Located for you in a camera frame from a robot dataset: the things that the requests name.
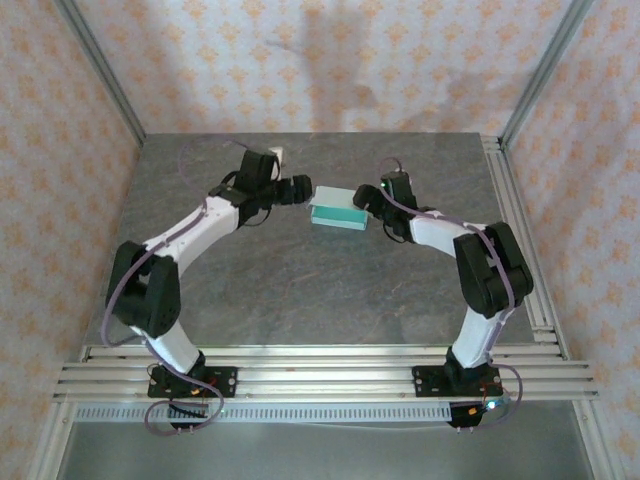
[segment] small box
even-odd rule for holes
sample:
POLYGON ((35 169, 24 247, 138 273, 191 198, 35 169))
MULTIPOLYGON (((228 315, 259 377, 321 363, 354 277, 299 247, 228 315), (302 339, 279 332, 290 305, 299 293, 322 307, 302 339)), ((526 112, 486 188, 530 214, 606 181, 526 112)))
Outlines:
POLYGON ((309 204, 312 206, 311 223, 329 227, 365 230, 369 214, 353 204, 355 190, 334 187, 316 187, 309 204))

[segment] black mounting bracket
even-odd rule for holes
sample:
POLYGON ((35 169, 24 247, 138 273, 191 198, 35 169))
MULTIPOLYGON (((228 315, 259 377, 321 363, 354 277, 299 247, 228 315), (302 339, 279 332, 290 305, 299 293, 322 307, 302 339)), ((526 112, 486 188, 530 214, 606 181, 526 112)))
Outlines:
MULTIPOLYGON (((224 398, 233 398, 238 386, 238 369, 236 367, 204 367, 202 369, 202 381, 216 387, 224 398)), ((193 383, 186 382, 175 377, 162 366, 156 366, 151 370, 149 381, 149 398, 211 398, 216 395, 193 383)))
POLYGON ((418 365, 411 369, 416 397, 500 397, 500 371, 488 364, 462 368, 447 351, 444 365, 418 365))

